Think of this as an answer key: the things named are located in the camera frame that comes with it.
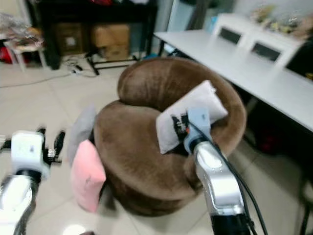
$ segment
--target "floor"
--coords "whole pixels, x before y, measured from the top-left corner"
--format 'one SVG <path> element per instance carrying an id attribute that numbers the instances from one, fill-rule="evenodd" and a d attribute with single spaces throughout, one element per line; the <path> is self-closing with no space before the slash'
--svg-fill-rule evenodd
<path id="1" fill-rule="evenodd" d="M 84 61 L 81 65 L 87 68 Z M 0 135 L 17 130 L 47 127 L 47 143 L 51 146 L 59 130 L 67 137 L 62 151 L 64 163 L 51 169 L 51 177 L 40 186 L 37 208 L 31 217 L 29 235 L 77 235 L 93 230 L 97 235 L 209 235 L 213 234 L 204 197 L 180 211 L 157 218 L 135 216 L 115 200 L 114 207 L 104 206 L 110 197 L 106 191 L 97 213 L 82 210 L 75 202 L 69 183 L 66 147 L 71 125 L 84 107 L 93 103 L 100 110 L 118 99 L 116 85 L 124 68 L 102 70 L 95 78 L 71 75 L 14 88 L 0 89 Z M 36 82 L 68 74 L 58 71 L 28 69 L 22 74 L 13 65 L 0 64 L 0 86 Z M 260 154 L 242 141 L 229 160 L 250 186 L 263 213 L 270 235 L 299 234 L 303 208 L 298 200 L 301 172 L 284 157 Z M 9 154 L 0 158 L 0 178 L 10 172 Z M 262 234 L 253 207 L 250 207 L 258 234 Z"/>

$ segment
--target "round armchair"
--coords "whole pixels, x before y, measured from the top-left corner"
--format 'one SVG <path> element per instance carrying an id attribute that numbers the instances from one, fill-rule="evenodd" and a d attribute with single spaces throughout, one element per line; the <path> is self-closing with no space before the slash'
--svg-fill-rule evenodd
<path id="1" fill-rule="evenodd" d="M 128 210 L 149 216 L 168 214 L 201 191 L 192 156 L 160 154 L 156 118 L 204 80 L 210 80 L 228 116 L 211 135 L 228 156 L 246 126 L 245 108 L 232 86 L 205 66 L 168 57 L 128 67 L 118 82 L 120 100 L 104 107 L 94 126 L 95 145 L 108 184 Z"/>

